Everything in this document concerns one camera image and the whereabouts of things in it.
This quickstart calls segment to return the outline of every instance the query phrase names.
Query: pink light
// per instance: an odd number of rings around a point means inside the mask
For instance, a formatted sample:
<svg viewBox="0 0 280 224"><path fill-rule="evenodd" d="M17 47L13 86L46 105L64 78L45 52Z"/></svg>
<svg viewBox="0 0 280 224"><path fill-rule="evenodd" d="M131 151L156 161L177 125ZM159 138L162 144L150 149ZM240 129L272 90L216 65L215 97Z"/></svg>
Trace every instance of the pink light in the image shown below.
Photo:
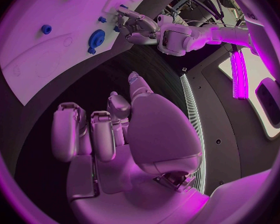
<svg viewBox="0 0 280 224"><path fill-rule="evenodd" d="M234 52L230 58L233 82L233 98L244 100L249 97L248 76L242 51Z"/></svg>

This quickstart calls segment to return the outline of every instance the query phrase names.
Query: black floor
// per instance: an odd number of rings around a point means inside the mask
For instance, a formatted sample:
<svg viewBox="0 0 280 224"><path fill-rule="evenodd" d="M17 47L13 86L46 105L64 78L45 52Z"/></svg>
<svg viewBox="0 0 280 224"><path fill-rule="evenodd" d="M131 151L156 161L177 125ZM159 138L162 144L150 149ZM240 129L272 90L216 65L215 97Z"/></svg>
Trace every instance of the black floor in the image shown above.
<svg viewBox="0 0 280 224"><path fill-rule="evenodd" d="M128 75L131 71L138 72L155 93L172 101L187 115L179 76L148 46L134 45L86 74L57 97L27 137L18 158L15 180L38 207L61 224L77 221L66 199L69 163L55 160L51 152L53 113L62 102L75 102L88 115L105 110L111 91L130 101Z"/></svg>

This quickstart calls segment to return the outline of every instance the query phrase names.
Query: robotic arm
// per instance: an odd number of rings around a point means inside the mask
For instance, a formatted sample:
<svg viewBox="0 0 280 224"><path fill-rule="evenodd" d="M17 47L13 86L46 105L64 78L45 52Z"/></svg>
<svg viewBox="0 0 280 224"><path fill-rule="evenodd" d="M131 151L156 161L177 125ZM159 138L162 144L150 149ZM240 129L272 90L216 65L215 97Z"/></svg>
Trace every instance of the robotic arm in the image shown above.
<svg viewBox="0 0 280 224"><path fill-rule="evenodd" d="M183 56L198 50L205 44L228 42L246 46L257 54L249 31L237 27L219 27L208 24L203 27L174 24L171 16L159 15L157 23L125 7L118 7L118 28L128 42L141 45L158 44L158 49L168 55ZM129 19L124 23L123 16Z"/></svg>

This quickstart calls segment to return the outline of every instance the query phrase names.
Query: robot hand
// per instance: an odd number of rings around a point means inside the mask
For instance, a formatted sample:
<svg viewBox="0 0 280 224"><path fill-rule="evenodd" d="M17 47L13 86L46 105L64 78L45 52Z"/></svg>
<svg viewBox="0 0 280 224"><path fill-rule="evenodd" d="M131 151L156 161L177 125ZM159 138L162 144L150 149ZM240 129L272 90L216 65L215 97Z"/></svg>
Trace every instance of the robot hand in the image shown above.
<svg viewBox="0 0 280 224"><path fill-rule="evenodd" d="M171 16L159 15L157 23L125 7L118 7L118 27L128 42L140 45L158 44L158 49L168 55L183 56L186 52L198 50L205 44L228 42L249 47L257 54L249 31L237 27L219 27L208 24L203 27L185 26L173 23ZM129 20L124 23L123 16Z"/></svg>

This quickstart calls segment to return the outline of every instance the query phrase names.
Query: purple led strip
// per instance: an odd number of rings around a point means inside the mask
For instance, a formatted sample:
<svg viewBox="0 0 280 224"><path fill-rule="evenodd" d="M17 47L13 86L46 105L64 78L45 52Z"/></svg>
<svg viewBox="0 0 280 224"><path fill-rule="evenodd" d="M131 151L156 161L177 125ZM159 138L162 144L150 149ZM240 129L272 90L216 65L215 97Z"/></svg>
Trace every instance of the purple led strip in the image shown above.
<svg viewBox="0 0 280 224"><path fill-rule="evenodd" d="M231 56L233 98L244 100L249 97L248 76L242 51Z"/></svg>

